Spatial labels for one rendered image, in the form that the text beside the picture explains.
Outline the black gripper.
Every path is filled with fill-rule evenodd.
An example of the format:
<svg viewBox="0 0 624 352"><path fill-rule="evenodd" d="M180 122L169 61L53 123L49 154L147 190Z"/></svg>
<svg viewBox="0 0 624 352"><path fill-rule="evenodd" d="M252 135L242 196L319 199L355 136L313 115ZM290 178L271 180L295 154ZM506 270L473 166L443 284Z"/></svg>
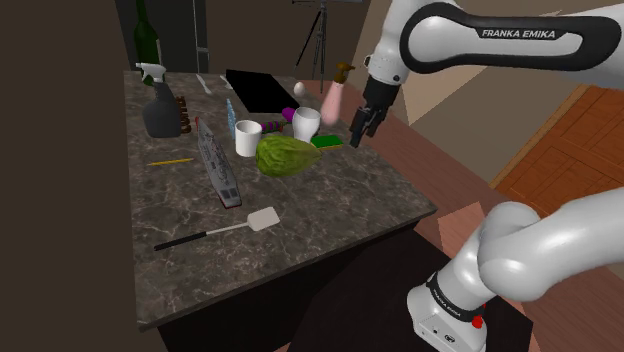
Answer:
<svg viewBox="0 0 624 352"><path fill-rule="evenodd" d="M400 85L381 82L369 76L363 92L365 107L359 107L351 122L349 144L357 148L366 130L368 137L373 137L379 125L385 120L388 109L394 104Z"/></svg>

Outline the pink soap dispenser bottle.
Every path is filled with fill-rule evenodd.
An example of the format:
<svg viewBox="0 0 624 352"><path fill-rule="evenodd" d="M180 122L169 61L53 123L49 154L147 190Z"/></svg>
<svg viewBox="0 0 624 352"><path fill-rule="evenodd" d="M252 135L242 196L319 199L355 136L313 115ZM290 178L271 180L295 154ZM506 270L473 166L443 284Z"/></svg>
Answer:
<svg viewBox="0 0 624 352"><path fill-rule="evenodd" d="M326 126L334 125L340 117L344 84L347 80L346 73L354 69L354 66L345 62L339 62L336 67L338 72L333 78L320 110L321 122Z"/></svg>

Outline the green and yellow sponge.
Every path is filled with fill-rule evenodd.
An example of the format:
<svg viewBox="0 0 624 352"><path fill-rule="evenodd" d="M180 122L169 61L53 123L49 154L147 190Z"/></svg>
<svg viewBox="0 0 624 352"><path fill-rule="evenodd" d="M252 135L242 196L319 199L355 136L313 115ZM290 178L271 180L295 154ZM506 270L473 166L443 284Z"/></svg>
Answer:
<svg viewBox="0 0 624 352"><path fill-rule="evenodd" d="M311 138L310 143L319 150L337 149L343 146L342 140L336 135L317 135Z"/></svg>

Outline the white tapered cup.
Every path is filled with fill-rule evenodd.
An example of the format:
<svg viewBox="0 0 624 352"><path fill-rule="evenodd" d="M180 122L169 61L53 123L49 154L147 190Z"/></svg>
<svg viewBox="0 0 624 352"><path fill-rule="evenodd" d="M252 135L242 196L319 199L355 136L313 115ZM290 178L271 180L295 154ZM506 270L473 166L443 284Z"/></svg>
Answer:
<svg viewBox="0 0 624 352"><path fill-rule="evenodd" d="M293 136L295 139L309 143L317 133L321 114L309 107L299 107L292 118Z"/></svg>

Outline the green cabbage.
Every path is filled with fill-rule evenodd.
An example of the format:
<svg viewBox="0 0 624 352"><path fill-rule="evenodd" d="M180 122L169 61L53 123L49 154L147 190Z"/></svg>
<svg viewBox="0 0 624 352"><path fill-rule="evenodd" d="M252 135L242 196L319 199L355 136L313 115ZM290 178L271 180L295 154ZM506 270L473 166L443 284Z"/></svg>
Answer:
<svg viewBox="0 0 624 352"><path fill-rule="evenodd" d="M321 151L314 145L293 137L271 135L256 147L256 166L270 177L292 176L319 161Z"/></svg>

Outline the purple and green striped stick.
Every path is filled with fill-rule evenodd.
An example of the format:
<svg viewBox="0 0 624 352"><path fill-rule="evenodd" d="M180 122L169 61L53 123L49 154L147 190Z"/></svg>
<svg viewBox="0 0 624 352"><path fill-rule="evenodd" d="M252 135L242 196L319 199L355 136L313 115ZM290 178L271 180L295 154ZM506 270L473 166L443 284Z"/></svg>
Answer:
<svg viewBox="0 0 624 352"><path fill-rule="evenodd" d="M262 123L262 133L273 133L273 132L282 132L284 127L288 124L292 123L293 116L296 110L294 108L286 107L282 110L281 115L283 117L282 120L279 121L270 121L266 123Z"/></svg>

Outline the black tripod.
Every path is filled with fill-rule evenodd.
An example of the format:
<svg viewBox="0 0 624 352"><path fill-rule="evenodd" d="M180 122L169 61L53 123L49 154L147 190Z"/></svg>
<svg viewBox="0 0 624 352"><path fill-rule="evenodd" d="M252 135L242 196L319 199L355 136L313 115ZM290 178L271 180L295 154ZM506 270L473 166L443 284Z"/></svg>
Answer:
<svg viewBox="0 0 624 352"><path fill-rule="evenodd" d="M353 3L359 4L363 0L291 0L291 4L303 4L311 3L318 4L318 11L314 17L312 25L308 31L304 44L299 51L298 57L294 63L292 73L295 74L300 66L303 56L309 46L310 40L315 38L315 48L312 60L312 77L319 73L320 92L323 92L323 85L325 81L325 66L326 66L326 38L327 38L327 23L328 23L328 4L329 3Z"/></svg>

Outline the black flat rectangular panel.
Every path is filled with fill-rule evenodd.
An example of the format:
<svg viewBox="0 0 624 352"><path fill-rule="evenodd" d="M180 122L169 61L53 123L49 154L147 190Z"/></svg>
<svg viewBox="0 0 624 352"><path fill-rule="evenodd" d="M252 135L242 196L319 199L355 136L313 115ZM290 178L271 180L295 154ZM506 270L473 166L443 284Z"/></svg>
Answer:
<svg viewBox="0 0 624 352"><path fill-rule="evenodd" d="M271 74L227 69L225 77L249 113L281 113L300 106Z"/></svg>

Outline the white straight cup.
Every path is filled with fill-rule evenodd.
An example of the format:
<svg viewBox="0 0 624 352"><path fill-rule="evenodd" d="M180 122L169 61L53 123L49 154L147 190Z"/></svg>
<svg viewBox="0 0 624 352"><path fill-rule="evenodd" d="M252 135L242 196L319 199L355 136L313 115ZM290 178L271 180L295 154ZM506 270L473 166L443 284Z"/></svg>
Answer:
<svg viewBox="0 0 624 352"><path fill-rule="evenodd" d="M241 157L254 157L261 139L262 126L252 120L241 120L235 124L235 149Z"/></svg>

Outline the pale blue slim bottle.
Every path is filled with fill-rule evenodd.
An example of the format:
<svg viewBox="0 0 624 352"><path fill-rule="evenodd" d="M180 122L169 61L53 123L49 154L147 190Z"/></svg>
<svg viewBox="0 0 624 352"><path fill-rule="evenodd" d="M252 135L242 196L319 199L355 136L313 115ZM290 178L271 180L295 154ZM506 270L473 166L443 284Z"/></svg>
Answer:
<svg viewBox="0 0 624 352"><path fill-rule="evenodd" d="M236 126L237 119L236 119L236 114L233 109L232 103L229 98L226 99L226 107L227 107L228 127L230 129L232 139L235 139L236 138L235 126Z"/></svg>

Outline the grey model ship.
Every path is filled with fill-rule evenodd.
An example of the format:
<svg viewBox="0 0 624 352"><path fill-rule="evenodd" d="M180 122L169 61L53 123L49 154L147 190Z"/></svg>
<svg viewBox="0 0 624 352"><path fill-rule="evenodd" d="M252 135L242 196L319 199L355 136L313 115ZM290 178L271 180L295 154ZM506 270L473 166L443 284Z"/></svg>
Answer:
<svg viewBox="0 0 624 352"><path fill-rule="evenodd" d="M210 182L225 209L239 207L242 199L226 154L210 128L197 116L198 149Z"/></svg>

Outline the dark robot stand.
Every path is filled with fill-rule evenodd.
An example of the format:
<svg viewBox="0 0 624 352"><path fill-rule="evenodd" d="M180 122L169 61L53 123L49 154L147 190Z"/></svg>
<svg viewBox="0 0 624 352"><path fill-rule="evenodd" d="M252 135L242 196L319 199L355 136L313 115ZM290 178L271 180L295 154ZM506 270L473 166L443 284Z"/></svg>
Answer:
<svg viewBox="0 0 624 352"><path fill-rule="evenodd" d="M414 333L406 296L448 261L412 229L381 237L317 293L288 352L437 352Z"/></svg>

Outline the brown letter sign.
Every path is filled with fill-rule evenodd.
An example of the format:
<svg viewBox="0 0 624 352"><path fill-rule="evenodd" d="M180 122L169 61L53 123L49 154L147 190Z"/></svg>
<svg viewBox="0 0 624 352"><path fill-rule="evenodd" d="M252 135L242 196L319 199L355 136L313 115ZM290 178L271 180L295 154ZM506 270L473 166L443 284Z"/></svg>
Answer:
<svg viewBox="0 0 624 352"><path fill-rule="evenodd" d="M179 111L180 111L181 133L182 134L190 133L192 131L192 127L190 126L190 119L188 115L186 100L183 96L178 96L176 98L176 102L178 103Z"/></svg>

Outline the grey ladder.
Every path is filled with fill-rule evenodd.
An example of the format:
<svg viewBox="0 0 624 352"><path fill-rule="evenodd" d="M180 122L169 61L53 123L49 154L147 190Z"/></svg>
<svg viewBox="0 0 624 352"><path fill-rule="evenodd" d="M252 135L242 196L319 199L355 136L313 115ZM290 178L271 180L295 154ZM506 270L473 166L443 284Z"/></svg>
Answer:
<svg viewBox="0 0 624 352"><path fill-rule="evenodd" d="M210 53L207 43L206 0L192 0L198 73L208 73Z"/></svg>

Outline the dark grey spray bottle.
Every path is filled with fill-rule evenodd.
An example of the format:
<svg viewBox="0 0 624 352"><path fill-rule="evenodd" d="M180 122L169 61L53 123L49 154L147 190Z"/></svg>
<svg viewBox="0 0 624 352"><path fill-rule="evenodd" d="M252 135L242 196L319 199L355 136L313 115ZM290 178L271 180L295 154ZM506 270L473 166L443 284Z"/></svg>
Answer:
<svg viewBox="0 0 624 352"><path fill-rule="evenodd" d="M142 116L148 135L152 138L175 138L182 134L180 109L171 89L164 81L166 68L160 64L136 63L142 78L152 78L155 99L145 105Z"/></svg>

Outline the green wine bottle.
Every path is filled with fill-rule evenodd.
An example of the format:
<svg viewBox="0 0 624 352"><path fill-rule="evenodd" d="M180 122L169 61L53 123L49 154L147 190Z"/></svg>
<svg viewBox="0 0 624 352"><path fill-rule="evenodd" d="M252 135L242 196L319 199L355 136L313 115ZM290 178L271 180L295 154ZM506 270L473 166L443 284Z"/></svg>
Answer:
<svg viewBox="0 0 624 352"><path fill-rule="evenodd" d="M160 40L149 22L145 0L136 0L137 24L134 29L134 43L137 63L160 64Z"/></svg>

